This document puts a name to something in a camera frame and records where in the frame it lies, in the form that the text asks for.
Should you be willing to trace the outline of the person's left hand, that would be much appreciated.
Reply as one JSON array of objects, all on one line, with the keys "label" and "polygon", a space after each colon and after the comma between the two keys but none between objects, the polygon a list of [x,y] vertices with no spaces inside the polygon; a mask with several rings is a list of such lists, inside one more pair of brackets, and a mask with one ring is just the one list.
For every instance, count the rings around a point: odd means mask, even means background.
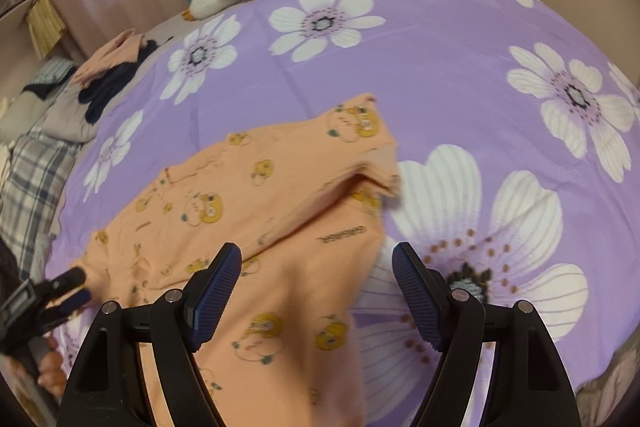
[{"label": "person's left hand", "polygon": [[50,351],[40,361],[38,385],[55,398],[61,399],[67,381],[62,367],[63,357],[58,352],[58,342],[53,336],[49,336],[47,342]]}]

